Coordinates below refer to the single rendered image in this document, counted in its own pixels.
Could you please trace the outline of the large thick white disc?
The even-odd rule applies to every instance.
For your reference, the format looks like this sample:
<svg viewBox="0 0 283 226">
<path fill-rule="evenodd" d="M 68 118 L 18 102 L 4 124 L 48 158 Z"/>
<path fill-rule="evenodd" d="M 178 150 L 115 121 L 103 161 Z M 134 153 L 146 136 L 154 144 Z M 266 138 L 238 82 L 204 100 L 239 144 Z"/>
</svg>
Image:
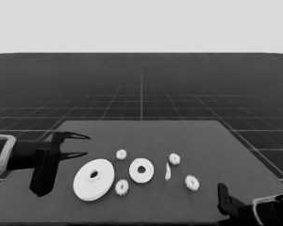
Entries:
<svg viewBox="0 0 283 226">
<path fill-rule="evenodd" d="M 104 158 L 86 163 L 76 173 L 73 190 L 82 201 L 95 201 L 111 188 L 115 170 L 110 161 Z"/>
</svg>

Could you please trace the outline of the white round carrier with pins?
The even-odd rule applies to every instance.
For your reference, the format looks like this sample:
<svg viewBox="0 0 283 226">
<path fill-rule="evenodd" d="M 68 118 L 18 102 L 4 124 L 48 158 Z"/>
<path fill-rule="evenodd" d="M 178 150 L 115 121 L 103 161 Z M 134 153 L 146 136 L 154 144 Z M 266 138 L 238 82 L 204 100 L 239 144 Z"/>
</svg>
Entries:
<svg viewBox="0 0 283 226">
<path fill-rule="evenodd" d="M 148 183 L 154 176 L 154 165 L 146 158 L 136 158 L 129 166 L 130 178 L 138 183 Z"/>
</svg>

